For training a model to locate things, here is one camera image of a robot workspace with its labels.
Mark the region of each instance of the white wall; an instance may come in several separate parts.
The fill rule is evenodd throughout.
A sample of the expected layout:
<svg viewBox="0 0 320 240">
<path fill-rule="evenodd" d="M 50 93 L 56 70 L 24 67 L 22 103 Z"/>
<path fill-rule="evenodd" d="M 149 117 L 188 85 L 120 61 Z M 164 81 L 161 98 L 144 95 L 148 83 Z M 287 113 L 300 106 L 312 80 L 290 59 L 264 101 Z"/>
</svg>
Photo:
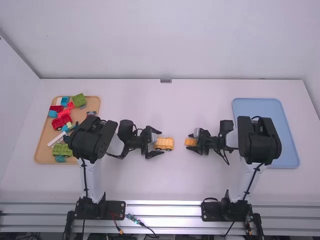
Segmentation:
<svg viewBox="0 0 320 240">
<path fill-rule="evenodd" d="M 320 106 L 319 11 L 318 0 L 0 0 L 0 29 L 43 78 L 297 78 Z"/>
<path fill-rule="evenodd" d="M 29 110 L 39 78 L 8 43 L 1 36 L 0 38 L 1 181 Z"/>
</svg>

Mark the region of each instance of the blue tray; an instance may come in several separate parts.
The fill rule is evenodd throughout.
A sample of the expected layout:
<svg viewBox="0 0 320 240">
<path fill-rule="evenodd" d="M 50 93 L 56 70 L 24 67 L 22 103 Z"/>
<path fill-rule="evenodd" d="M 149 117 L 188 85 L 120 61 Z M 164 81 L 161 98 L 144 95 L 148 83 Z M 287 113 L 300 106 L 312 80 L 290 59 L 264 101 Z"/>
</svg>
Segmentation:
<svg viewBox="0 0 320 240">
<path fill-rule="evenodd" d="M 279 100 L 274 98 L 235 98 L 232 101 L 235 125 L 238 116 L 254 116 L 271 118 L 279 135 L 282 152 L 273 160 L 271 168 L 295 169 L 299 166 L 299 157 L 292 138 L 287 118 Z"/>
</svg>

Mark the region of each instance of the light green lego brick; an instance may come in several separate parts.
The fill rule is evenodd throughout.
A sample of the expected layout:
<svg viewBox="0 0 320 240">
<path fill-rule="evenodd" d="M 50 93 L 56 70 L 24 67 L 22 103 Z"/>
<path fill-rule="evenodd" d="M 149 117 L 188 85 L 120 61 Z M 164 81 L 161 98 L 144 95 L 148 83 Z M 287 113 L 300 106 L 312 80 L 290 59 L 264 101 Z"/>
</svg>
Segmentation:
<svg viewBox="0 0 320 240">
<path fill-rule="evenodd" d="M 52 155 L 61 155 L 61 150 L 62 150 L 62 144 L 61 143 L 56 143 L 52 149 Z"/>
<path fill-rule="evenodd" d="M 86 98 L 83 93 L 73 96 L 72 101 L 76 107 L 80 107 L 86 104 Z"/>
<path fill-rule="evenodd" d="M 60 155 L 63 155 L 64 157 L 68 158 L 72 156 L 72 150 L 69 149 L 68 144 L 63 144 L 61 148 Z"/>
</svg>

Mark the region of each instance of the red lego brick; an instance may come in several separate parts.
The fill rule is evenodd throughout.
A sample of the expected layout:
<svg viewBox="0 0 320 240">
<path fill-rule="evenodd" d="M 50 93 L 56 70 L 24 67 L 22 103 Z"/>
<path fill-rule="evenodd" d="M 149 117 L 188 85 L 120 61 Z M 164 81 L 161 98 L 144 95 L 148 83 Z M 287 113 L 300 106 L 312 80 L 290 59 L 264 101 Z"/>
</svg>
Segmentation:
<svg viewBox="0 0 320 240">
<path fill-rule="evenodd" d="M 75 108 L 75 105 L 74 105 L 74 103 L 71 101 L 71 102 L 69 102 L 68 104 L 67 104 L 67 106 L 68 106 L 68 109 L 74 109 Z"/>
<path fill-rule="evenodd" d="M 60 113 L 64 110 L 64 106 L 50 106 L 50 110 L 56 111 L 57 113 Z"/>
<path fill-rule="evenodd" d="M 63 125 L 65 125 L 67 122 L 71 122 L 72 123 L 72 118 L 70 117 L 69 114 L 63 114 L 61 116 L 61 120 L 63 122 Z"/>
<path fill-rule="evenodd" d="M 51 124 L 54 130 L 61 130 L 67 122 L 72 123 L 72 118 L 69 114 L 63 114 L 60 118 L 53 119 Z"/>
<path fill-rule="evenodd" d="M 59 112 L 58 113 L 58 118 L 61 118 L 61 116 L 64 115 L 64 114 L 70 114 L 70 109 L 67 108 L 67 109 Z"/>
</svg>

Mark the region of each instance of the wooden tray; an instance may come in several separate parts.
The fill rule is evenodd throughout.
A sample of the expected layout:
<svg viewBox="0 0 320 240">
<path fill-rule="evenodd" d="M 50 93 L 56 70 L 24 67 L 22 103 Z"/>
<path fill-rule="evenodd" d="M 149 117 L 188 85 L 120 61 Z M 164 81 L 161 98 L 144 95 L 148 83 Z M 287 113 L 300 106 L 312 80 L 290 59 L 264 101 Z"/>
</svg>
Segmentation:
<svg viewBox="0 0 320 240">
<path fill-rule="evenodd" d="M 56 96 L 53 100 L 51 105 L 56 105 L 57 98 L 63 97 L 63 96 Z M 79 122 L 79 124 L 85 120 L 87 117 L 88 111 L 96 111 L 97 115 L 99 113 L 99 107 L 100 107 L 100 98 L 98 96 L 85 96 L 86 100 L 86 107 L 84 109 L 80 109 L 79 107 L 75 107 L 71 110 L 71 118 L 72 118 L 72 125 L 76 124 L 76 121 Z M 35 154 L 34 154 L 34 160 L 38 164 L 76 164 L 77 159 L 74 156 L 66 157 L 66 162 L 57 162 L 55 160 L 55 157 L 52 156 L 52 148 L 47 145 L 52 139 L 54 139 L 56 136 L 58 136 L 62 131 L 54 130 L 52 127 L 53 118 L 47 117 L 44 123 L 44 127 L 41 133 L 41 137 L 38 143 L 38 146 L 36 148 Z"/>
</svg>

